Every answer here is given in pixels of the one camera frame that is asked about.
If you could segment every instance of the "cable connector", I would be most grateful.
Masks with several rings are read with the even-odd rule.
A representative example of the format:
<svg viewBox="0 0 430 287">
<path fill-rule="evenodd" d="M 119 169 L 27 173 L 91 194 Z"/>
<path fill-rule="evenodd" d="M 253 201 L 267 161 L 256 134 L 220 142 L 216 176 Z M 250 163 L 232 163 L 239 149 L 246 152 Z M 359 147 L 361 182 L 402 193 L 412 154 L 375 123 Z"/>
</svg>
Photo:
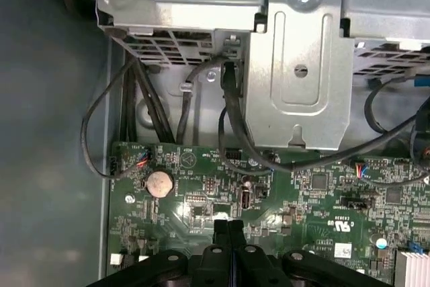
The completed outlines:
<svg viewBox="0 0 430 287">
<path fill-rule="evenodd" d="M 179 84 L 180 92 L 190 92 L 193 93 L 193 83 L 192 82 L 182 82 Z"/>
<path fill-rule="evenodd" d="M 417 112 L 415 131 L 417 134 L 430 134 L 430 107 L 425 106 Z"/>
</svg>

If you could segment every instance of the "integrated circuit chip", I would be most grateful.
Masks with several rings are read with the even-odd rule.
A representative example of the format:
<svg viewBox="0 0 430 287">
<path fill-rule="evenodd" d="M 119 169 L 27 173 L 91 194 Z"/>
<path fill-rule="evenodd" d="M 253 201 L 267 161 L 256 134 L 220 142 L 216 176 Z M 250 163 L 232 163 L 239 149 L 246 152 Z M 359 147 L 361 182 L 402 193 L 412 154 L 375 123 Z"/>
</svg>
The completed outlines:
<svg viewBox="0 0 430 287">
<path fill-rule="evenodd" d="M 327 175 L 314 174 L 312 175 L 311 187 L 313 190 L 326 190 L 327 189 Z"/>
<path fill-rule="evenodd" d="M 387 188 L 386 202 L 400 204 L 402 202 L 402 188 Z"/>
</svg>

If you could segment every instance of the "power cable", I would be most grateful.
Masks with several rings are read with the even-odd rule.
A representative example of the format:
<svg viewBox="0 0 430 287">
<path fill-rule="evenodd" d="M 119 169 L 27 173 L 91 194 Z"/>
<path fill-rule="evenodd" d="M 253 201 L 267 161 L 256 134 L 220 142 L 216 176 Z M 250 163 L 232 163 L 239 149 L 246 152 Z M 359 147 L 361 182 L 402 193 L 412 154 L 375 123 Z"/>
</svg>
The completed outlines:
<svg viewBox="0 0 430 287">
<path fill-rule="evenodd" d="M 228 61 L 228 58 L 223 56 L 216 56 L 212 60 L 209 60 L 208 62 L 204 62 L 200 64 L 199 66 L 197 66 L 191 71 L 191 73 L 185 79 L 185 82 L 193 83 L 200 73 L 207 71 L 209 69 L 221 67 L 222 64 L 225 63 L 226 61 Z M 192 97 L 193 97 L 192 92 L 183 92 L 181 117 L 179 119 L 179 123 L 177 125 L 177 132 L 176 132 L 176 143 L 178 145 L 183 145 L 185 130 L 187 128 L 189 110 L 191 109 Z"/>
</svg>

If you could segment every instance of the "mounting hole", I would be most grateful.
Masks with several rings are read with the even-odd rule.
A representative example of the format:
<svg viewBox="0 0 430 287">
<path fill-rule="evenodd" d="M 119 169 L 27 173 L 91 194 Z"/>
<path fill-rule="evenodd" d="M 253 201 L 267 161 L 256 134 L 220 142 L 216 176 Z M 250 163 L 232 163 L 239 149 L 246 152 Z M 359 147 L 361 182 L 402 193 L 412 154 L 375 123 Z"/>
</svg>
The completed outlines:
<svg viewBox="0 0 430 287">
<path fill-rule="evenodd" d="M 253 252 L 256 252 L 256 248 L 254 247 L 254 246 L 252 246 L 252 245 L 247 245 L 246 247 L 245 247 L 245 251 L 246 252 L 249 252 L 249 253 L 253 253 Z"/>
<path fill-rule="evenodd" d="M 307 66 L 303 64 L 296 65 L 296 67 L 294 67 L 294 74 L 303 79 L 308 74 Z"/>
</svg>

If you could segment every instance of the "sticker label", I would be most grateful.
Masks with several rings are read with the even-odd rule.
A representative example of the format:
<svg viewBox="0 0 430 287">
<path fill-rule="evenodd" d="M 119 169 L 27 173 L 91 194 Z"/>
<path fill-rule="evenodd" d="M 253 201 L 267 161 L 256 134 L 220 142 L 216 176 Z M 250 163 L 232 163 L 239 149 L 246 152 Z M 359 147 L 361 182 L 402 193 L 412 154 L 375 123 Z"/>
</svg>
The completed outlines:
<svg viewBox="0 0 430 287">
<path fill-rule="evenodd" d="M 351 243 L 335 243 L 335 258 L 351 259 Z"/>
</svg>

